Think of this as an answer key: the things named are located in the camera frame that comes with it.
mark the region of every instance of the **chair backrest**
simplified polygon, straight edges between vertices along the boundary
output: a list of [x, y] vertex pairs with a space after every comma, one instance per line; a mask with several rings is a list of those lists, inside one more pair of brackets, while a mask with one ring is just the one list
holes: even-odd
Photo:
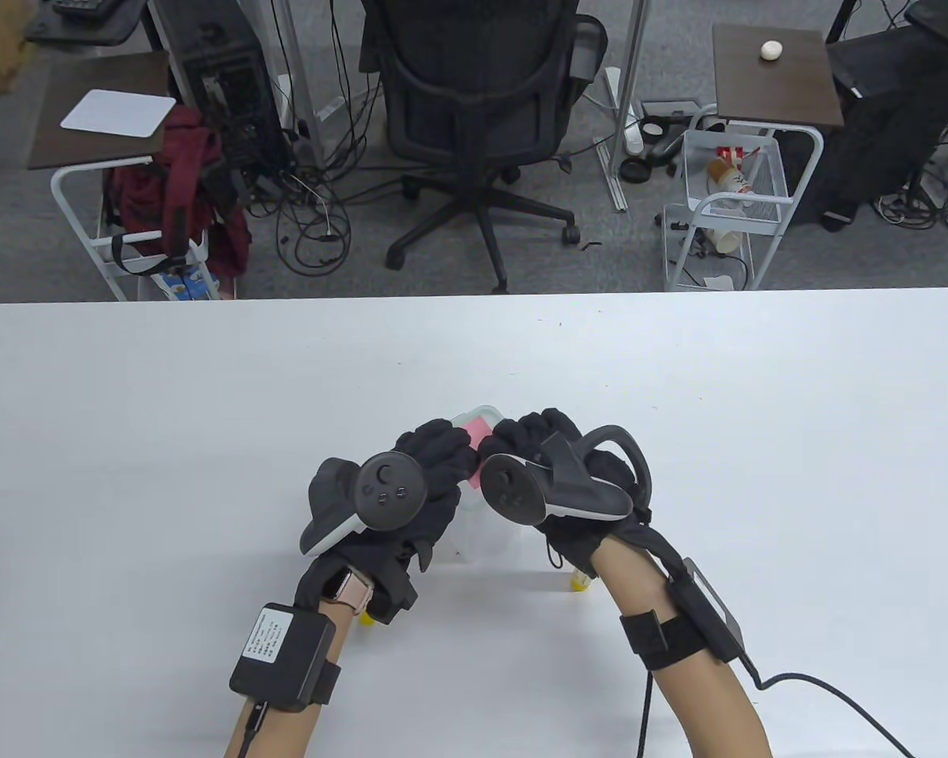
[[578, 0], [363, 0], [390, 147], [476, 178], [564, 137]]

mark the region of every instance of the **rose gold watch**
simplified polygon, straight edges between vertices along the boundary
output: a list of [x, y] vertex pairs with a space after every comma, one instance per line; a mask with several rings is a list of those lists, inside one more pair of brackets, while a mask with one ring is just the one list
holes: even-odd
[[327, 597], [326, 601], [350, 606], [355, 611], [355, 616], [359, 616], [372, 599], [373, 590], [374, 585], [368, 577], [363, 576], [352, 566], [348, 566], [348, 570], [344, 572], [344, 578], [337, 585], [337, 591]]

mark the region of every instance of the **white card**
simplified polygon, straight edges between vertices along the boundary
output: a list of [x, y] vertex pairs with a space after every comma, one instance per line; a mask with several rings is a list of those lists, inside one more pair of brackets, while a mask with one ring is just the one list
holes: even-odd
[[60, 122], [63, 129], [150, 137], [175, 105], [173, 97], [92, 90]]
[[257, 624], [253, 627], [246, 647], [243, 648], [243, 657], [254, 661], [274, 663], [281, 652], [281, 645], [288, 628], [291, 625], [292, 614], [283, 610], [263, 609]]
[[720, 290], [720, 292], [734, 291], [734, 280], [729, 276], [706, 276], [702, 277], [702, 282], [709, 289]]

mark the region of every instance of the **red backpack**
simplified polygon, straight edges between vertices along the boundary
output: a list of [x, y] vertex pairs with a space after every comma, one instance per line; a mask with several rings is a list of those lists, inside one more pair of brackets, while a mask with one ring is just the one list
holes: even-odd
[[151, 163], [110, 169], [105, 177], [107, 218], [127, 234], [161, 230], [161, 239], [136, 242], [143, 256], [166, 256], [146, 271], [131, 272], [123, 264], [123, 235], [112, 239], [112, 259], [124, 271], [139, 276], [160, 274], [184, 265], [189, 240], [208, 235], [207, 268], [215, 275], [246, 273], [250, 259], [250, 228], [243, 209], [234, 201], [223, 209], [208, 193], [204, 181], [222, 169], [221, 139], [201, 126], [200, 113], [177, 105], [164, 122], [164, 148]]

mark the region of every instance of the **black glove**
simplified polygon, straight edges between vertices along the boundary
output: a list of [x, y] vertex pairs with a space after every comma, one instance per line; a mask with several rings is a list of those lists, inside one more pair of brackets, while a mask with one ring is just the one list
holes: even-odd
[[[549, 466], [547, 456], [540, 450], [540, 443], [554, 433], [560, 433], [569, 441], [582, 439], [582, 433], [567, 415], [554, 408], [543, 414], [529, 414], [515, 422], [511, 418], [503, 419], [495, 427], [491, 437], [485, 437], [478, 453], [481, 459], [504, 452], [522, 459]], [[590, 476], [603, 479], [621, 487], [634, 495], [637, 487], [635, 474], [621, 458], [607, 450], [594, 450], [585, 458], [586, 470]], [[646, 531], [640, 523], [637, 513], [619, 521], [598, 521], [575, 519], [572, 516], [548, 516], [536, 527], [547, 538], [559, 555], [572, 566], [596, 578], [596, 571], [590, 563], [590, 557], [596, 552], [601, 541], [608, 535], [615, 535], [630, 545], [639, 544], [640, 535]]]
[[314, 610], [352, 566], [375, 584], [369, 616], [389, 624], [398, 611], [410, 609], [417, 599], [408, 574], [410, 560], [417, 556], [420, 570], [426, 570], [433, 546], [456, 515], [460, 502], [457, 485], [473, 476], [478, 466], [477, 452], [470, 443], [466, 430], [456, 429], [444, 419], [403, 434], [393, 450], [419, 462], [426, 479], [424, 506], [397, 530], [351, 533], [316, 558], [299, 582], [297, 606]]

